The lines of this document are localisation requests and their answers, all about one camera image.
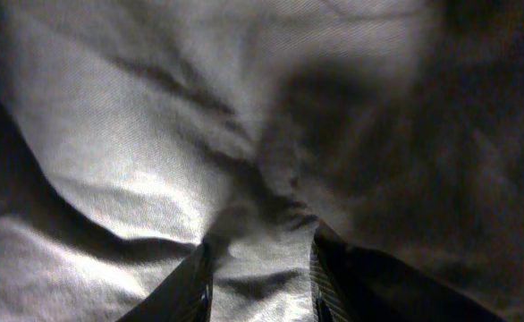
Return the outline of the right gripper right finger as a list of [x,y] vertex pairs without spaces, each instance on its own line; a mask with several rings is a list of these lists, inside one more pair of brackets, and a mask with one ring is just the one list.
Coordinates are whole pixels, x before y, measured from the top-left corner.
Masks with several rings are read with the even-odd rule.
[[503,322],[396,258],[351,247],[323,222],[311,244],[310,282],[316,321]]

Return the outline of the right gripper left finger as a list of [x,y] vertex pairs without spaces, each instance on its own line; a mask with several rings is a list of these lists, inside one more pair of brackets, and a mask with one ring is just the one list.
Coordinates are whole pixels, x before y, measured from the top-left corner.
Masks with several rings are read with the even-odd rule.
[[209,322],[213,270],[212,251],[202,243],[117,322]]

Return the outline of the grey shorts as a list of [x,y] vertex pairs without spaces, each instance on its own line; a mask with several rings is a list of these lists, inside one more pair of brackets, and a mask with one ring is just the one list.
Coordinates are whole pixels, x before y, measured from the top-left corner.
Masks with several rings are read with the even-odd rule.
[[0,1],[0,321],[316,321],[323,222],[524,321],[524,1]]

